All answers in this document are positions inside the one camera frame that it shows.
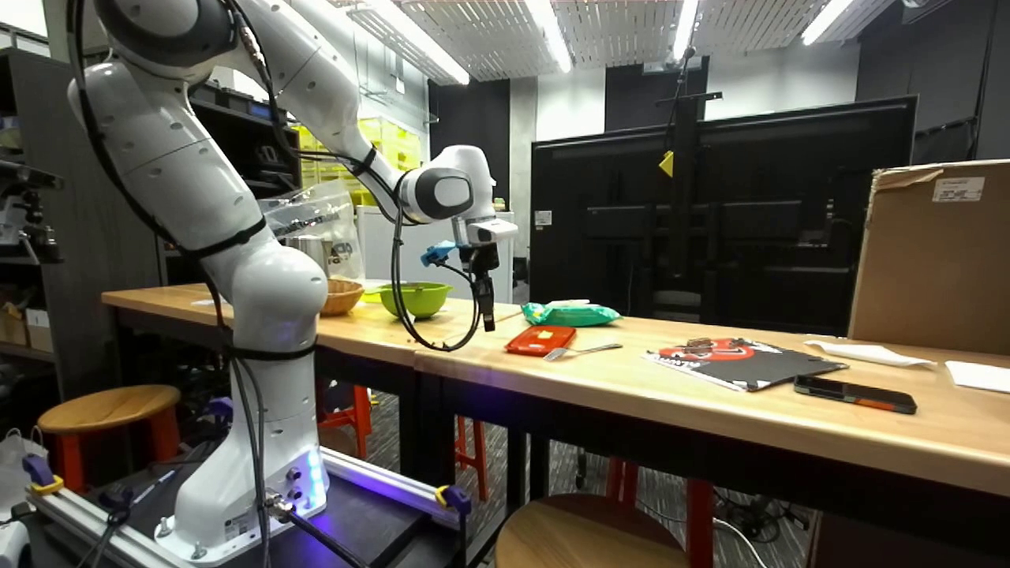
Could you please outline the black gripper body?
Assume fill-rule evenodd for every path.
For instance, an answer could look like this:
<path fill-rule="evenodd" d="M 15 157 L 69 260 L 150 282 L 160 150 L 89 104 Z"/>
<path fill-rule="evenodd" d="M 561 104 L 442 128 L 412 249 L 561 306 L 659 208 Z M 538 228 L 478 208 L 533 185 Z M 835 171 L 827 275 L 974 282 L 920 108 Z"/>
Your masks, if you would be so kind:
<path fill-rule="evenodd" d="M 488 275 L 488 272 L 499 269 L 499 246 L 497 242 L 488 242 L 488 246 L 464 246 L 462 260 L 473 275 Z"/>

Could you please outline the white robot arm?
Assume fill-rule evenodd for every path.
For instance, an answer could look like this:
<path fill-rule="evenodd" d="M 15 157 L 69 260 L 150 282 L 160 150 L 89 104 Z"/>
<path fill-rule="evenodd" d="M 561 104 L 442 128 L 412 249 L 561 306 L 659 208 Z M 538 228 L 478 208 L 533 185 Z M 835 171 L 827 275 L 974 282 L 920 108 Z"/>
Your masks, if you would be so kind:
<path fill-rule="evenodd" d="M 400 171 L 367 141 L 361 92 L 310 0 L 96 0 L 96 12 L 114 53 L 69 86 L 96 156 L 132 213 L 196 260 L 235 308 L 235 426 L 157 526 L 181 561 L 225 565 L 279 530 L 273 502 L 302 516 L 328 504 L 313 364 L 328 277 L 274 238 L 243 173 L 200 122 L 191 87 L 218 67 L 252 74 L 389 220 L 453 220 L 479 312 L 494 308 L 497 242 L 516 224 L 494 206 L 479 147 L 448 144 Z"/>

